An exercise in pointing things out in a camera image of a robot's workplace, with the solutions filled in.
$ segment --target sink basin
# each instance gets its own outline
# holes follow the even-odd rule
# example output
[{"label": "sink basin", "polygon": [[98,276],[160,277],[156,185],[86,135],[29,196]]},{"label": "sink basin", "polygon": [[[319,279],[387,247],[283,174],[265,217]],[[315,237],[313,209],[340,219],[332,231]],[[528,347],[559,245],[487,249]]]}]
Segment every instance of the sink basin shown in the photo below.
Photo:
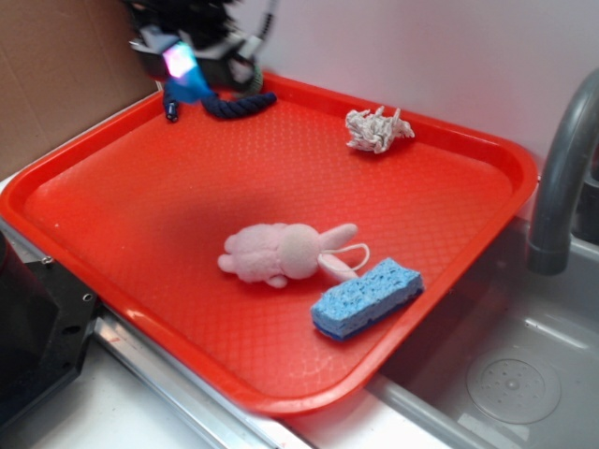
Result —
[{"label": "sink basin", "polygon": [[498,448],[599,442],[599,251],[574,239],[567,270],[524,267],[514,221],[381,369]]}]

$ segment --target plush toy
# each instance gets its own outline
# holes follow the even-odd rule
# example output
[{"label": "plush toy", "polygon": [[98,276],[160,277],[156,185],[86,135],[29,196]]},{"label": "plush toy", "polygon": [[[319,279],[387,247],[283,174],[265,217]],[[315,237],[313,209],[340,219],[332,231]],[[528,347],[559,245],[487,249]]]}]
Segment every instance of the plush toy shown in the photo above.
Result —
[{"label": "plush toy", "polygon": [[[356,278],[370,256],[368,246],[342,248],[358,232],[355,224],[342,224],[323,234],[306,224],[255,224],[245,227],[225,241],[225,251],[218,266],[236,273],[242,281],[261,282],[276,288],[288,279],[305,279],[321,267],[338,281]],[[364,260],[350,268],[334,254],[361,248]]]}]

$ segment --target sponge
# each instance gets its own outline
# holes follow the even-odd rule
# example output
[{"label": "sponge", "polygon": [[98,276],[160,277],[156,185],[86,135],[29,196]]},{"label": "sponge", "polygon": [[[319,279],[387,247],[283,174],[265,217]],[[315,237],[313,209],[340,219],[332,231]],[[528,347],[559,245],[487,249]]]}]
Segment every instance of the sponge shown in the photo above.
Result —
[{"label": "sponge", "polygon": [[387,258],[361,278],[330,288],[310,312],[318,330],[343,341],[398,310],[423,291],[419,272]]}]

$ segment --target gray faucet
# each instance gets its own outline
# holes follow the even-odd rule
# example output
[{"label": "gray faucet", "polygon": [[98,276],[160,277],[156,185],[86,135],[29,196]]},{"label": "gray faucet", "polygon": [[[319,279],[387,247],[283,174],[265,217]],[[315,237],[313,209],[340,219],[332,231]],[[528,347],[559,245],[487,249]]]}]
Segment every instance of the gray faucet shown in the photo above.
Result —
[{"label": "gray faucet", "polygon": [[553,275],[568,262],[571,233],[599,243],[599,69],[578,87],[541,176],[527,238],[531,271]]}]

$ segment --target cardboard box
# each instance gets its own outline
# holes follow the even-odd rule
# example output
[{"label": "cardboard box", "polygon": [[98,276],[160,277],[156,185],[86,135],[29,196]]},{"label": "cardboard box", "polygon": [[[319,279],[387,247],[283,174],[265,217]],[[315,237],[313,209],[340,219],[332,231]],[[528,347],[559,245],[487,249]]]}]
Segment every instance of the cardboard box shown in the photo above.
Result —
[{"label": "cardboard box", "polygon": [[3,2],[0,180],[155,91],[118,0]]}]

